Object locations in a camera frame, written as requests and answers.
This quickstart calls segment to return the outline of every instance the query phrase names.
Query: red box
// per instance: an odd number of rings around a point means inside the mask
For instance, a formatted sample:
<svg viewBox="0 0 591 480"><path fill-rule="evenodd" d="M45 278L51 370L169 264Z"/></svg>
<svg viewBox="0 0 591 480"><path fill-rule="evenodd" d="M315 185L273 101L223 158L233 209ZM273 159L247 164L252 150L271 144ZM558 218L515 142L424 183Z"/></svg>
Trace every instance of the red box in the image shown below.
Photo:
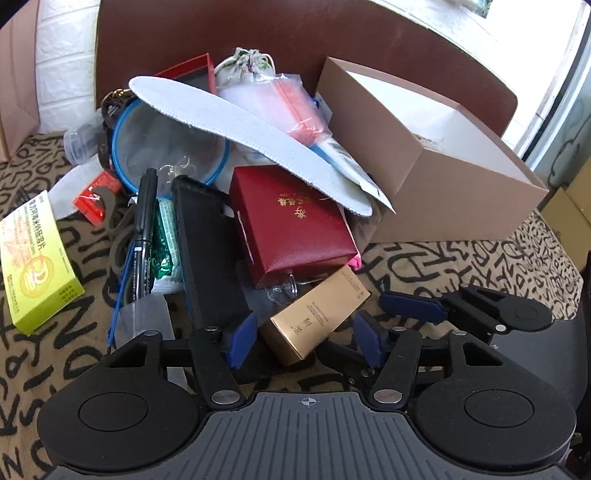
<svg viewBox="0 0 591 480"><path fill-rule="evenodd" d="M338 205L279 166L235 168L230 203L257 288L333 273L357 254Z"/></svg>
<svg viewBox="0 0 591 480"><path fill-rule="evenodd" d="M188 85L217 95L216 76L213 69L212 58L209 56L209 53L204 53L203 55L179 63L174 67L158 72L154 76L178 80L179 82L187 83ZM208 85L207 89L204 88L204 82Z"/></svg>

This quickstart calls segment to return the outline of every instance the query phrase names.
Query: round black disc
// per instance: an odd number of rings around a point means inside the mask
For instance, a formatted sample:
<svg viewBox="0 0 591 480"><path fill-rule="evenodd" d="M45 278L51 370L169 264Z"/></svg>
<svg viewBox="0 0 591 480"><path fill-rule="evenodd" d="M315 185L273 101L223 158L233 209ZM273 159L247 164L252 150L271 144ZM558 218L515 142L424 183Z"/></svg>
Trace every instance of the round black disc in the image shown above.
<svg viewBox="0 0 591 480"><path fill-rule="evenodd" d="M507 297L497 303L500 317L515 330L537 332L552 325L552 312L539 301Z"/></svg>
<svg viewBox="0 0 591 480"><path fill-rule="evenodd" d="M522 368L468 367L425 390L413 418L444 455L487 471L560 460L575 427L570 403Z"/></svg>
<svg viewBox="0 0 591 480"><path fill-rule="evenodd" d="M52 463L129 472L176 453L199 415L189 393L143 368L94 367L51 397L37 428Z"/></svg>

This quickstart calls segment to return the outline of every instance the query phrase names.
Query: gray ribbed surface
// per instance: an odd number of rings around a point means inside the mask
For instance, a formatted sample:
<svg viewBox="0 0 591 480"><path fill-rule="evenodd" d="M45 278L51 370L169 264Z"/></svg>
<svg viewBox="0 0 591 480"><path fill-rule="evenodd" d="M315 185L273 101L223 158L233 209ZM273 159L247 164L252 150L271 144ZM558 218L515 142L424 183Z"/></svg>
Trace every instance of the gray ribbed surface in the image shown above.
<svg viewBox="0 0 591 480"><path fill-rule="evenodd" d="M316 403L306 401L313 398ZM48 480L105 480L64 468ZM501 480L464 470L424 446L403 415L376 413L356 393L258 394L252 405L213 414L176 457L125 480ZM557 467L510 476L561 480Z"/></svg>

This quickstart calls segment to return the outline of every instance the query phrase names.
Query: brown cardboard box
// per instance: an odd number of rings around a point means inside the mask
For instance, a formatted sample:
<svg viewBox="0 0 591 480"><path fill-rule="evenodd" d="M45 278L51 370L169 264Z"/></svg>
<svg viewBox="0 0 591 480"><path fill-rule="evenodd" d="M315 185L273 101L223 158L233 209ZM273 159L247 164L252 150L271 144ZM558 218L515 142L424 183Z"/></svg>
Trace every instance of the brown cardboard box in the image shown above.
<svg viewBox="0 0 591 480"><path fill-rule="evenodd" d="M35 31L39 0L28 0L0 28L0 161L16 153L39 126Z"/></svg>
<svg viewBox="0 0 591 480"><path fill-rule="evenodd" d="M566 193L591 222L591 158L583 165Z"/></svg>
<svg viewBox="0 0 591 480"><path fill-rule="evenodd" d="M306 358L367 298L346 265L264 323L260 332L284 365Z"/></svg>
<svg viewBox="0 0 591 480"><path fill-rule="evenodd" d="M582 270L587 263L587 253L591 250L591 224L563 189L554 194L542 210L542 217L577 269Z"/></svg>
<svg viewBox="0 0 591 480"><path fill-rule="evenodd" d="M374 242L506 238L547 193L486 125L428 89L328 58L317 91L335 139L397 212L382 212Z"/></svg>

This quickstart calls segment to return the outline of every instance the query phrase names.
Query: red jewelry box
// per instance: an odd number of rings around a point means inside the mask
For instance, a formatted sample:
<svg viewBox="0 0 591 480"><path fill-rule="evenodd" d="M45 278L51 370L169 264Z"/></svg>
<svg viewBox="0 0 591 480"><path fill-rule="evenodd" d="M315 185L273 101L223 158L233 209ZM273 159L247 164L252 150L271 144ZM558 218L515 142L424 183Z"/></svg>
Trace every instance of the red jewelry box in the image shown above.
<svg viewBox="0 0 591 480"><path fill-rule="evenodd" d="M357 254L335 201L279 166L235 168L230 204L257 288L333 273Z"/></svg>

